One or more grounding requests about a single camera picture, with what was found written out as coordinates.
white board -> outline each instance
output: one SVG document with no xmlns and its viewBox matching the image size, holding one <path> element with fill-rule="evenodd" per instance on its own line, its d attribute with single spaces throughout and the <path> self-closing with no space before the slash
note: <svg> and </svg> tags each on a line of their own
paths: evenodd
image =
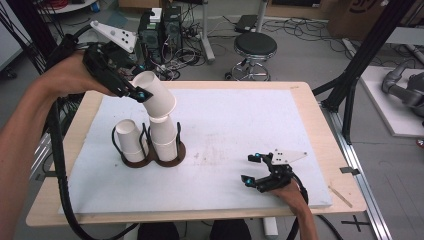
<svg viewBox="0 0 424 240">
<path fill-rule="evenodd" d="M 384 77 L 392 70 L 393 68 L 368 67 L 362 74 L 362 82 L 365 85 L 365 89 L 393 136 L 423 137 L 424 128 L 422 122 L 424 118 L 415 115 L 410 108 L 403 105 L 399 98 L 381 91 Z M 397 84 L 406 88 L 409 77 L 422 71 L 419 69 L 406 69 L 402 74 L 402 79 Z"/>
<path fill-rule="evenodd" d="M 285 206 L 269 193 L 247 188 L 240 175 L 269 175 L 249 154 L 276 147 L 308 156 L 291 166 L 309 192 L 311 207 L 332 204 L 290 91 L 172 90 L 171 116 L 182 126 L 185 160 L 173 168 L 151 162 L 131 169 L 120 160 L 111 130 L 125 118 L 148 125 L 142 104 L 105 96 L 70 176 L 76 213 L 258 209 Z"/>
</svg>

desk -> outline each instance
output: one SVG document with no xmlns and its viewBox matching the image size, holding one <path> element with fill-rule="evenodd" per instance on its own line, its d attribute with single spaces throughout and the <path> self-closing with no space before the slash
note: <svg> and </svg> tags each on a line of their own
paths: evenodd
<svg viewBox="0 0 424 240">
<path fill-rule="evenodd" d="M 328 208 L 312 209 L 314 214 L 347 213 L 365 211 L 365 201 L 352 175 L 342 174 L 340 167 L 347 166 L 342 153 L 331 133 L 324 116 L 306 83 L 302 82 L 165 82 L 170 89 L 286 89 L 290 90 L 303 120 L 312 148 L 328 185 L 333 205 Z M 99 108 L 102 95 L 88 92 L 81 103 L 68 134 L 64 140 L 68 175 L 77 158 L 87 131 Z M 64 215 L 58 214 L 59 192 L 55 178 L 47 178 L 29 212 L 27 223 L 30 226 L 66 225 Z M 196 212 L 161 213 L 113 213 L 77 214 L 82 224 L 89 223 L 128 223 L 151 221 L 178 221 L 199 219 L 225 219 L 245 217 L 266 217 L 292 215 L 287 208 L 222 210 Z"/>
</svg>

gray floor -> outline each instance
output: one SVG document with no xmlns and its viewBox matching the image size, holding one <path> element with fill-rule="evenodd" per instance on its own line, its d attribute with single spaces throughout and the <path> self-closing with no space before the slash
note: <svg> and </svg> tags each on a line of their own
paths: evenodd
<svg viewBox="0 0 424 240">
<path fill-rule="evenodd" d="M 109 24 L 115 23 L 127 30 L 135 30 L 136 21 L 131 21 L 133 14 L 121 14 L 113 11 L 113 6 L 98 14 L 81 10 L 72 15 L 65 14 L 62 23 L 76 23 L 87 18 L 98 19 Z M 211 19 L 213 28 L 224 19 Z M 65 31 L 75 32 L 80 26 L 64 26 Z M 234 35 L 232 31 L 221 29 L 232 28 L 229 24 L 222 24 L 214 32 L 216 35 Z M 290 36 L 280 29 L 276 32 L 264 30 L 278 43 L 277 54 L 265 64 L 272 74 L 272 81 L 305 81 L 311 88 L 318 87 L 342 73 L 349 64 L 344 52 L 336 52 L 330 48 L 328 41 L 304 41 Z M 233 50 L 233 38 L 211 38 L 216 60 L 213 64 L 204 64 L 197 67 L 181 69 L 178 80 L 223 80 L 224 74 L 230 67 L 241 59 Z M 336 42 L 331 45 L 336 50 L 343 47 Z M 401 61 L 404 58 L 394 53 L 390 46 L 385 46 L 379 53 L 384 60 Z M 18 74 L 17 79 L 0 79 L 0 126 L 7 120 L 26 86 L 37 76 L 31 63 L 24 57 L 18 57 L 11 65 Z M 325 99 L 327 94 L 317 97 Z M 392 137 L 379 116 L 376 108 L 358 84 L 355 99 L 354 116 L 352 123 L 352 141 L 356 153 L 361 161 L 369 184 L 389 227 L 393 239 L 424 239 L 424 158 L 423 149 L 415 145 L 413 138 Z M 26 214 L 35 198 L 42 182 L 32 179 L 28 199 L 22 213 L 15 239 L 76 239 L 69 227 L 31 228 L 25 224 Z M 342 224 L 342 221 L 354 221 L 351 214 L 327 216 L 339 230 L 344 239 L 375 239 L 368 222 L 367 215 L 358 213 L 357 221 L 364 223 L 357 227 L 353 224 Z M 253 239 L 264 239 L 261 221 L 259 219 L 246 220 Z M 278 218 L 280 236 L 285 239 L 290 229 L 292 218 Z M 321 239 L 335 239 L 329 229 L 316 219 Z M 96 237 L 107 237 L 123 228 L 122 225 L 86 226 L 88 231 Z M 181 237 L 184 237 L 185 222 L 177 223 Z M 206 239 L 210 227 L 201 222 L 187 224 L 188 239 Z"/>
</svg>

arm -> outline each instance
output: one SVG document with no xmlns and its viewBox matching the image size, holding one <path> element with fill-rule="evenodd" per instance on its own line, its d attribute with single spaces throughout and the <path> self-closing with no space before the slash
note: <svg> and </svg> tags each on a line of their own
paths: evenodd
<svg viewBox="0 0 424 240">
<path fill-rule="evenodd" d="M 315 226 L 311 210 L 300 194 L 299 187 L 295 180 L 284 188 L 270 191 L 289 205 L 290 210 L 296 215 L 299 221 L 300 239 L 315 240 L 318 239 L 318 233 Z"/>
<path fill-rule="evenodd" d="M 47 114 L 60 96 L 109 91 L 85 70 L 75 53 L 39 76 L 0 129 L 0 233 L 12 239 L 28 190 L 28 178 Z"/>
</svg>

white paper cup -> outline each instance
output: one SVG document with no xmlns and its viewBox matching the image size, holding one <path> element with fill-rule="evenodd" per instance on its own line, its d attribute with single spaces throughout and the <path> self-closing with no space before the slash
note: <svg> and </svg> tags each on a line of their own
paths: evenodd
<svg viewBox="0 0 424 240">
<path fill-rule="evenodd" d="M 130 162 L 138 162 L 144 159 L 143 151 L 139 142 L 140 130 L 131 119 L 124 119 L 115 126 L 118 134 L 121 151 Z M 149 152 L 147 142 L 142 140 L 146 154 Z"/>
<path fill-rule="evenodd" d="M 158 144 L 167 144 L 177 136 L 171 116 L 150 119 L 150 136 L 152 141 Z"/>
<path fill-rule="evenodd" d="M 158 144 L 153 142 L 153 147 L 155 148 L 159 160 L 161 161 L 169 162 L 178 156 L 176 138 L 167 144 Z"/>
<path fill-rule="evenodd" d="M 133 79 L 133 85 L 141 87 L 153 94 L 143 103 L 150 117 L 162 118 L 174 110 L 177 100 L 151 71 L 144 71 Z"/>
<path fill-rule="evenodd" d="M 147 154 L 149 154 L 149 146 L 147 145 L 147 141 L 145 138 L 143 138 L 141 140 L 141 142 L 143 143 L 143 148 L 144 148 L 144 152 Z M 126 153 L 123 152 L 125 158 L 130 161 L 130 162 L 140 162 L 141 160 L 145 159 L 146 157 L 144 156 L 143 150 L 140 150 L 136 153 Z"/>
</svg>

